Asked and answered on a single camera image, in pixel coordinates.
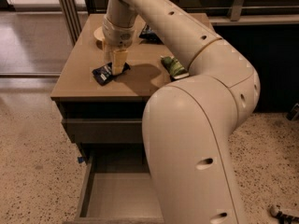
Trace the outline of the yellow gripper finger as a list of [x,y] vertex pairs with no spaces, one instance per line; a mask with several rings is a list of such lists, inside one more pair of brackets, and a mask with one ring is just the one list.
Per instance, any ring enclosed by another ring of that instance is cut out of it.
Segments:
[[114,76],[122,73],[127,57],[127,49],[114,49],[112,51],[112,74]]
[[104,63],[110,63],[111,62],[111,52],[113,51],[113,48],[106,42],[102,42],[102,49],[104,53]]

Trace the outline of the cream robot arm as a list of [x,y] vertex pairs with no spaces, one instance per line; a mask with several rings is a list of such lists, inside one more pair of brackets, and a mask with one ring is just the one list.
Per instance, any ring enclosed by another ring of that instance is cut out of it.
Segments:
[[253,112],[260,80],[230,43],[169,0],[109,0],[103,32],[132,43],[141,17],[189,75],[149,98],[143,143],[165,224],[248,224],[228,148]]

